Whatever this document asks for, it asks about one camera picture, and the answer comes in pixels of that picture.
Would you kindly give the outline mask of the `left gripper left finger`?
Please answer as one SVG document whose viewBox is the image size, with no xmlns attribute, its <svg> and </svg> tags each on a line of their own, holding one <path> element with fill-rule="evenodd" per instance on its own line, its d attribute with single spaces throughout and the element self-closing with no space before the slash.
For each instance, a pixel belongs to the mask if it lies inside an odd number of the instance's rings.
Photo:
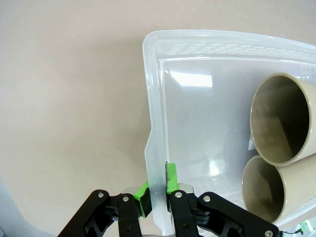
<svg viewBox="0 0 316 237">
<path fill-rule="evenodd" d="M 142 237 L 139 218 L 146 218 L 150 212 L 148 182 L 116 196 L 94 190 L 57 237 L 103 237 L 115 221 L 119 237 Z"/>
</svg>

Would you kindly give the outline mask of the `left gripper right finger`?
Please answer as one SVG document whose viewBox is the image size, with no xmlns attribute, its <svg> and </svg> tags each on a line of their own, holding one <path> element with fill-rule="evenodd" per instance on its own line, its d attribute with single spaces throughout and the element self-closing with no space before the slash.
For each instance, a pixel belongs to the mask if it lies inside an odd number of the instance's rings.
<svg viewBox="0 0 316 237">
<path fill-rule="evenodd" d="M 179 184 L 174 163 L 166 163 L 167 207 L 176 237 L 203 237 L 199 229 L 216 237 L 280 237 L 279 228 L 214 192 L 199 197 L 192 186 Z"/>
</svg>

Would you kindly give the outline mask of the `tan cylindrical cup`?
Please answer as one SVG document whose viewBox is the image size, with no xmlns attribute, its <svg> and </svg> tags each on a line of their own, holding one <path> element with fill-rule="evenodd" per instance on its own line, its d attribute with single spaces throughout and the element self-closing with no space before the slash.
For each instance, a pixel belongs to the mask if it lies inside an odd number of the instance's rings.
<svg viewBox="0 0 316 237">
<path fill-rule="evenodd" d="M 316 197 L 316 154 L 285 166 L 252 157 L 242 175 L 246 209 L 275 223 L 292 215 Z"/>
</svg>

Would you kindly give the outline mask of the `white perforated plastic basket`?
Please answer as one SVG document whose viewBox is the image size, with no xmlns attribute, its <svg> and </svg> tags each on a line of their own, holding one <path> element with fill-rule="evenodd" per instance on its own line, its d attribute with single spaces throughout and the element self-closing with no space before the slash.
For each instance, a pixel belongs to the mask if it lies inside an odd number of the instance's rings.
<svg viewBox="0 0 316 237">
<path fill-rule="evenodd" d="M 271 74 L 316 84 L 316 46 L 250 33 L 155 31 L 143 41 L 151 132 L 145 148 L 154 223 L 174 233 L 165 165 L 197 196 L 215 192 L 243 206 L 242 173 L 256 155 L 253 95 Z"/>
</svg>

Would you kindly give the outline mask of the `pale beige cylindrical cup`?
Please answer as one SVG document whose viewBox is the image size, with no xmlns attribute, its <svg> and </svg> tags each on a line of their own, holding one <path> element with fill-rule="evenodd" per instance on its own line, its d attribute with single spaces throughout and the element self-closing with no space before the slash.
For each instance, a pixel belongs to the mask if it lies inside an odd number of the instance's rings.
<svg viewBox="0 0 316 237">
<path fill-rule="evenodd" d="M 316 155 L 316 83 L 287 73 L 267 77 L 252 98 L 250 130 L 258 153 L 272 165 Z"/>
</svg>

